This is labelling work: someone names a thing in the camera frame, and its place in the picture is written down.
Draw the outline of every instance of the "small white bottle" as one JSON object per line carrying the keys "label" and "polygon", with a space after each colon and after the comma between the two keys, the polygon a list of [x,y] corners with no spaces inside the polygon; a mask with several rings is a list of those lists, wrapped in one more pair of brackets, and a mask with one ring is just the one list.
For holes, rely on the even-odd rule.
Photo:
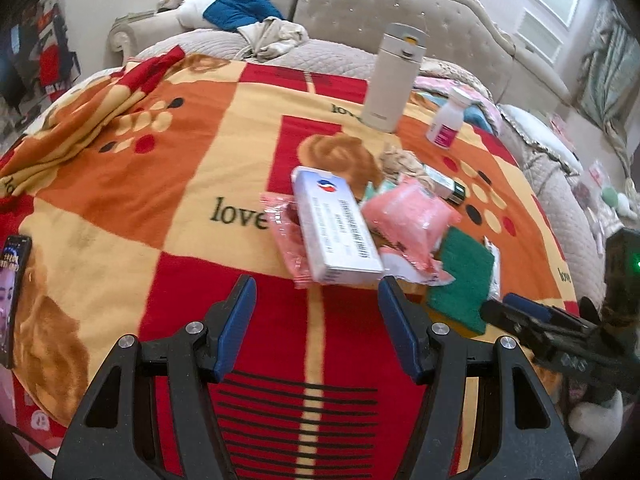
{"label": "small white bottle", "polygon": [[465,109],[473,99],[460,88],[453,87],[449,91],[449,100],[433,117],[427,139],[436,146],[448,150],[465,121]]}
{"label": "small white bottle", "polygon": [[408,25],[391,23],[386,28],[364,99],[362,123],[381,132],[396,129],[426,53],[426,40],[423,31]]}

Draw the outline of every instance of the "red and blue logo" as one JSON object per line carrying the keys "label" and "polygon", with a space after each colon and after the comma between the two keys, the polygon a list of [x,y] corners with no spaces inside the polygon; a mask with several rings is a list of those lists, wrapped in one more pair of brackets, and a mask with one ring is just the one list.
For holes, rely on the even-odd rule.
{"label": "red and blue logo", "polygon": [[333,193],[336,190],[335,185],[329,180],[318,180],[318,187],[329,193]]}

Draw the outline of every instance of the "blue clothing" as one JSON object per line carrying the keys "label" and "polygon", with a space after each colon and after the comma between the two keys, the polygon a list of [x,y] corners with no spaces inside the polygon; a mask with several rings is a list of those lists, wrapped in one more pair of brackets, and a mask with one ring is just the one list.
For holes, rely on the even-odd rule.
{"label": "blue clothing", "polygon": [[243,25],[261,22],[269,16],[284,20],[269,0],[216,0],[202,13],[205,20],[229,32]]}
{"label": "blue clothing", "polygon": [[[418,94],[420,94],[425,99],[428,99],[432,103],[437,104],[438,106],[444,106],[444,104],[447,102],[446,97],[434,95],[429,92],[422,91],[418,92]],[[495,135],[494,129],[486,120],[486,117],[482,113],[482,110],[476,105],[471,105],[465,110],[465,123],[469,123],[473,126],[477,126],[478,128],[482,128],[484,131]]]}

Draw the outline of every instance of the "black cable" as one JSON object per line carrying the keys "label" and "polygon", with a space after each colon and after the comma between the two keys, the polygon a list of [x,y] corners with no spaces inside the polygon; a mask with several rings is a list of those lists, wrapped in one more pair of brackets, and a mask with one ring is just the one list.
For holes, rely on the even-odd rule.
{"label": "black cable", "polygon": [[39,444],[33,438],[31,438],[29,435],[24,433],[23,430],[20,430],[19,428],[16,428],[15,426],[12,426],[11,424],[7,424],[6,426],[9,428],[9,431],[11,431],[13,434],[16,434],[20,438],[23,438],[24,440],[26,440],[29,444],[37,447],[45,455],[49,456],[53,460],[55,460],[57,458],[57,456],[55,456],[52,452],[50,452],[46,447],[44,447],[42,444]]}

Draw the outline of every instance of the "smartphone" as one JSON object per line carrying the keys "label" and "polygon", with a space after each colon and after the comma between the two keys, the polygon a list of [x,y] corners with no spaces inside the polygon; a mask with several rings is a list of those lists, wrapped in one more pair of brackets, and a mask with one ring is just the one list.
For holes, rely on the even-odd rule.
{"label": "smartphone", "polygon": [[30,251],[31,238],[12,235],[6,239],[0,256],[0,365],[5,368],[14,365],[15,311]]}

